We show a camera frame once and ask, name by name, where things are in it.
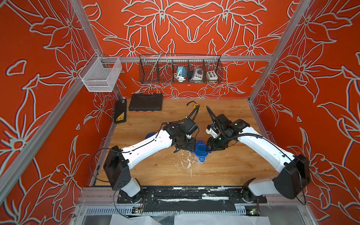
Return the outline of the blue lid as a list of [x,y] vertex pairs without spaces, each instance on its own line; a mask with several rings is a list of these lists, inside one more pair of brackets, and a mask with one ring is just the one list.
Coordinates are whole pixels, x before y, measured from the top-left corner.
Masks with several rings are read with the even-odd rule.
[[151,138],[151,137],[155,136],[156,134],[157,134],[156,132],[151,132],[146,135],[145,139]]
[[207,151],[207,145],[202,140],[199,140],[196,144],[194,153],[199,158],[206,158],[209,154]]

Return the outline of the clear plastic container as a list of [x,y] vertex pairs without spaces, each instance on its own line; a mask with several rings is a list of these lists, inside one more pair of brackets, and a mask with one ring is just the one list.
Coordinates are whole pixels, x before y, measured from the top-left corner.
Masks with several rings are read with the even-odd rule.
[[195,156],[194,157],[194,163],[197,164],[197,165],[201,165],[205,162],[205,158],[204,157],[198,157],[198,156]]

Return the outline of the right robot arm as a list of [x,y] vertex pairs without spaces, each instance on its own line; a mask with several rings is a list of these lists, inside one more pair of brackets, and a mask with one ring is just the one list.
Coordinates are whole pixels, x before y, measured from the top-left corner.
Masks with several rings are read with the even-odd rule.
[[207,151],[222,151],[231,141],[245,144],[278,172],[278,176],[267,179],[250,179],[241,188],[241,198],[252,203],[259,196],[282,195],[295,199],[310,183],[309,160],[306,156],[294,155],[272,143],[243,120],[235,122],[214,122],[208,125],[206,133],[211,135]]

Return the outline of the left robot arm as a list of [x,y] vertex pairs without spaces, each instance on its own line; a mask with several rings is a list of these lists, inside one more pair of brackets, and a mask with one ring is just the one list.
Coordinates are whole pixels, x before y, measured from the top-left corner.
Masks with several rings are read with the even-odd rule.
[[197,143],[193,133],[198,130],[196,124],[166,124],[159,132],[132,146],[109,149],[103,165],[108,182],[113,191],[123,191],[129,197],[141,192],[139,182],[130,174],[138,163],[163,149],[175,146],[176,151],[193,152]]

